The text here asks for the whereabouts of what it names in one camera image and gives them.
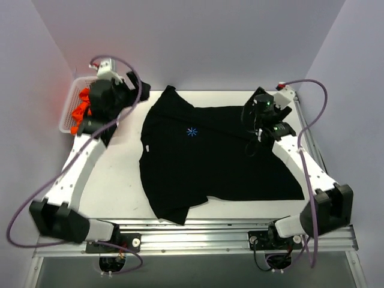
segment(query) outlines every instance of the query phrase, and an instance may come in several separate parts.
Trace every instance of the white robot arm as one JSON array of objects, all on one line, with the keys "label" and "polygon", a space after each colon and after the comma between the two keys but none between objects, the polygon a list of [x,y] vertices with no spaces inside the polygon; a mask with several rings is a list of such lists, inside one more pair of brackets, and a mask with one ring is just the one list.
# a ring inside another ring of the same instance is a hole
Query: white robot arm
[{"label": "white robot arm", "polygon": [[[250,116],[248,119],[253,120],[249,127],[253,127],[260,145],[271,148],[272,152],[287,166],[303,192],[314,195],[316,211],[311,210],[308,202],[300,214],[289,215],[271,223],[269,238],[276,244],[295,235],[313,237],[314,214],[317,218],[319,235],[348,225],[353,201],[353,191],[348,185],[338,185],[303,147],[298,147],[295,131],[289,124],[283,122],[291,112],[288,104],[293,101],[295,92],[283,83],[279,83],[278,90],[274,95],[270,95],[259,88],[247,101],[244,110],[248,112],[247,116]],[[308,170],[311,185],[309,191],[299,152],[302,153]]]},{"label": "white robot arm", "polygon": [[[117,124],[106,129],[97,139],[90,139],[91,134],[116,119],[123,108],[133,103],[137,93],[131,90],[137,88],[137,79],[133,73],[127,73],[127,80],[120,77],[112,59],[104,59],[100,65],[92,67],[97,69],[97,81],[91,84],[89,92],[92,116],[84,115],[64,167],[76,156],[77,161],[56,180],[42,201],[32,201],[29,212],[43,236],[75,243],[110,241],[119,245],[117,224],[89,219],[78,211],[92,169],[106,150]],[[151,87],[142,82],[142,88],[140,99],[146,100]],[[90,141],[89,145],[80,151],[87,141]]]}]

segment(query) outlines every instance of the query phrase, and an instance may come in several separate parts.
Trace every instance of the orange cloth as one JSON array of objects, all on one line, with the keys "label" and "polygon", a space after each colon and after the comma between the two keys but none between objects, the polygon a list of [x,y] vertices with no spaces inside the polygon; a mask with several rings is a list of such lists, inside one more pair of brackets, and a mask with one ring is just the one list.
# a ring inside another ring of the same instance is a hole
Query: orange cloth
[{"label": "orange cloth", "polygon": [[[78,105],[73,111],[72,111],[72,118],[76,121],[76,126],[71,127],[71,134],[75,135],[79,129],[79,125],[83,121],[83,116],[85,111],[87,110],[88,106],[91,104],[89,101],[89,88],[84,88],[80,94],[79,98],[83,100],[83,102]],[[88,110],[87,113],[88,116],[91,115],[91,111]]]}]

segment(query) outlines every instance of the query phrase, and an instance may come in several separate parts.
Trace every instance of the white wall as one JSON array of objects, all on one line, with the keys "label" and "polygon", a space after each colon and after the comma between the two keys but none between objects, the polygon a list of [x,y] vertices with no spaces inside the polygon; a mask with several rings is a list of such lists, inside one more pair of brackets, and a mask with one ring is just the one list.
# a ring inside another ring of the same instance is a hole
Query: white wall
[{"label": "white wall", "polygon": [[[1,287],[22,287],[33,250],[10,247],[7,224],[18,206],[67,156],[58,120],[71,71],[29,0],[0,1],[0,264]],[[13,238],[37,240],[24,213]]]},{"label": "white wall", "polygon": [[32,0],[71,69],[112,53],[154,89],[252,90],[304,77],[344,0]]},{"label": "white wall", "polygon": [[[307,77],[329,89],[314,136],[332,176],[355,192],[352,223],[370,287],[383,287],[384,2],[347,0]],[[317,87],[299,91],[307,119],[321,108]]]}]

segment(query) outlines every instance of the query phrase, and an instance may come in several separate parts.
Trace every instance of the white tabletop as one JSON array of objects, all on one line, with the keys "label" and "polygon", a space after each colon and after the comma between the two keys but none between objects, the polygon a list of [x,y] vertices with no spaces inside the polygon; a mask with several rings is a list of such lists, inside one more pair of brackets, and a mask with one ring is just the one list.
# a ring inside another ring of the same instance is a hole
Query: white tabletop
[{"label": "white tabletop", "polygon": [[[178,91],[195,107],[242,106],[253,92]],[[151,92],[149,101],[140,103],[133,113],[119,124],[106,152],[97,161],[82,194],[81,213],[91,218],[156,219],[144,193],[139,160],[142,155],[141,130],[146,114],[160,97]],[[286,118],[298,133],[301,129],[295,105]],[[209,201],[191,207],[187,219],[281,218],[301,212],[308,200],[226,201],[208,197]]]}]

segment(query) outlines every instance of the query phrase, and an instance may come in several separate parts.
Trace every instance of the screw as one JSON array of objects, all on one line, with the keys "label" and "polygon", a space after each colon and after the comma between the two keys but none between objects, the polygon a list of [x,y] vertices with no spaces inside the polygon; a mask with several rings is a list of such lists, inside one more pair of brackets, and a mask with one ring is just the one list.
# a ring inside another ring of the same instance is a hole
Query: screw
[{"label": "screw", "polygon": [[256,236],[251,236],[250,237],[250,243],[256,245],[259,240],[257,240]]},{"label": "screw", "polygon": [[138,238],[134,238],[134,239],[132,240],[132,246],[133,246],[134,248],[137,248],[138,246],[140,246],[140,240],[139,240]]},{"label": "screw", "polygon": [[300,242],[301,242],[301,238],[300,238],[300,236],[298,236],[298,235],[294,236],[294,237],[293,237],[293,241],[294,241],[294,243],[296,243],[296,244],[300,244]]}]

